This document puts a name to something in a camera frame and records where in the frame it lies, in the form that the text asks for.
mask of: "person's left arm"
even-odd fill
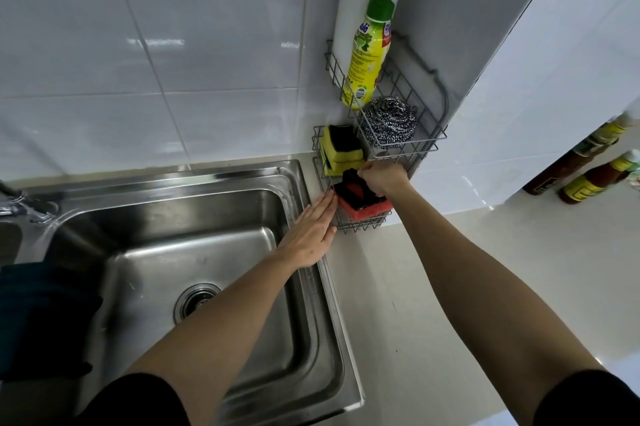
[[[126,374],[143,372],[164,379],[180,397],[192,426],[210,424],[284,284],[329,249],[336,205],[333,192],[321,195],[277,249],[167,333]]]

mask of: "green bottle cap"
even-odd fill
[[[391,0],[369,0],[367,18],[373,21],[391,21],[396,5]]]

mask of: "person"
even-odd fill
[[[393,203],[451,325],[520,425],[640,420],[640,398],[531,288],[429,205],[401,165],[368,162],[359,174]],[[309,205],[277,249],[102,390],[78,424],[210,424],[287,279],[329,249],[336,208],[333,192]]]

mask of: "person's right arm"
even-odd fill
[[[415,191],[401,165],[368,162],[358,173],[393,203],[447,318],[519,424],[532,424],[571,374],[603,370],[529,286]]]

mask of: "two-tier wire shelf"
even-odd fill
[[[395,96],[415,107],[417,127],[412,139],[405,141],[401,145],[396,143],[385,144],[382,138],[378,138],[378,134],[374,130],[372,124],[367,118],[366,111],[362,111],[360,102],[353,96],[347,85],[348,92],[351,92],[351,104],[345,106],[346,122],[351,121],[353,131],[362,142],[367,159],[392,159],[397,163],[401,163],[407,170],[410,177],[413,176],[420,162],[432,151],[437,151],[437,141],[447,137],[445,134],[445,121],[449,116],[449,95],[444,84],[441,82],[438,71],[430,68],[427,63],[414,51],[406,42],[406,37],[398,33],[394,33],[396,39],[403,43],[403,50],[407,53],[411,60],[428,76],[430,82],[436,88],[431,91],[431,97],[428,104],[420,97],[418,92],[414,90],[407,78],[401,72],[398,64],[393,57],[387,55],[376,83],[374,97],[377,96]],[[345,72],[343,71],[338,60],[332,52],[332,41],[327,41],[328,50],[324,54],[326,58],[325,69],[329,72],[332,82],[339,88],[340,94],[345,89]],[[439,112],[440,117],[436,118],[432,108]],[[342,177],[325,176],[323,159],[321,155],[320,140],[323,137],[323,126],[314,127],[314,135],[312,137],[313,149],[316,152],[314,157],[314,166],[316,175],[320,183],[320,187],[324,192],[336,183],[342,180]],[[346,212],[341,209],[336,212],[335,225],[339,230],[345,233],[349,231],[356,232],[358,229],[367,230],[375,229],[383,224],[391,212],[384,212],[370,219],[355,221],[352,220]]]

